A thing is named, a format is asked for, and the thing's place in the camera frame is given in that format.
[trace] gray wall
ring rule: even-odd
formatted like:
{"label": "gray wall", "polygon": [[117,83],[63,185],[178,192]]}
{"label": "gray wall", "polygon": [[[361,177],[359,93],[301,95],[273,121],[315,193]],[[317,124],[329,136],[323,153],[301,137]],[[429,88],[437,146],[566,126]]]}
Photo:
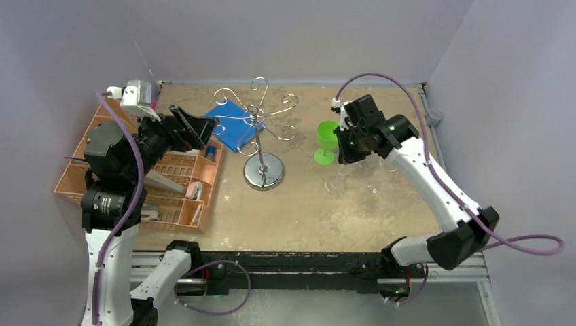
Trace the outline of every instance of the gray wall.
{"label": "gray wall", "polygon": [[11,2],[0,10],[0,321],[78,325],[88,270],[80,211],[52,191],[96,92],[148,74],[103,4]]}
{"label": "gray wall", "polygon": [[567,241],[555,257],[486,252],[504,325],[576,320],[575,15],[574,1],[474,1],[429,83],[448,171],[500,212],[497,231]]}
{"label": "gray wall", "polygon": [[127,0],[116,8],[158,79],[301,84],[365,71],[428,80],[471,3]]}

